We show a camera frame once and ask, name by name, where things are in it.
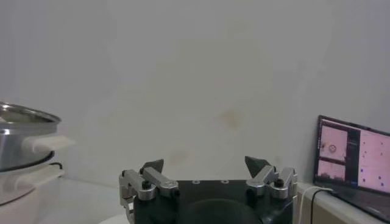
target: laptop screen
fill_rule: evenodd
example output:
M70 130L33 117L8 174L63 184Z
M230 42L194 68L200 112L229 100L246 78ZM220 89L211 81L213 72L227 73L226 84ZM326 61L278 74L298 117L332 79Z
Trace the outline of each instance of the laptop screen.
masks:
M319 117L314 180L390 193L390 135Z

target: white table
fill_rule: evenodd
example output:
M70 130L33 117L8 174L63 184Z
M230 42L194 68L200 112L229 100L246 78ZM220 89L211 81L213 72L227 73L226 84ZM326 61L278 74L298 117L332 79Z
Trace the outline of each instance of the white table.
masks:
M66 178L50 185L45 187L52 192L43 197L38 224L98 224L124 214L117 188Z
M43 197L38 224L98 224L124 214L124 209L119 205L117 188L66 178L59 178L50 185L47 188L52 192ZM302 193L310 186L312 184L299 183L298 191ZM310 200L314 191L307 193ZM326 192L316 195L316 203L346 223L384 224Z
M302 193L306 188L311 186L312 184L308 183L298 183L298 192ZM311 197L315 191L315 189L309 190L306 193L305 198L308 198L309 201L311 201ZM316 194L315 202L318 206L324 208L348 224L384 224L384 222L326 192Z

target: white wall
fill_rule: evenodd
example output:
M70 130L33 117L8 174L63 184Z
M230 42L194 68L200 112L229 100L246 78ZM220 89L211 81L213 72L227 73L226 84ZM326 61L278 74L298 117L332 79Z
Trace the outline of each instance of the white wall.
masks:
M0 98L63 118L71 178L309 180L318 114L390 131L388 0L5 0Z

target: wall stain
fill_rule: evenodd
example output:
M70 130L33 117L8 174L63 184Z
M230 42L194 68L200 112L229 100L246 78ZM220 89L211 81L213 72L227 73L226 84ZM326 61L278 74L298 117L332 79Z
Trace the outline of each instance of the wall stain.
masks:
M217 119L225 123L231 129L236 130L239 127L239 114L235 110L226 110L217 116Z
M189 152L183 149L173 150L167 159L170 166L176 166L183 163L189 157Z

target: white plastic handle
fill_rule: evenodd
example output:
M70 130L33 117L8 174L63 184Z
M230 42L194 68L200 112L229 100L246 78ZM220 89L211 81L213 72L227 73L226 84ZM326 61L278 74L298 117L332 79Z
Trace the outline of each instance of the white plastic handle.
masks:
M65 171L60 169L56 165L47 165L44 168L38 169L31 173L20 175L15 181L15 189L19 186L30 185L33 187L42 186L62 175L65 174Z
M62 135L44 135L27 137L22 142L23 150L34 153L58 151L74 145L76 142Z

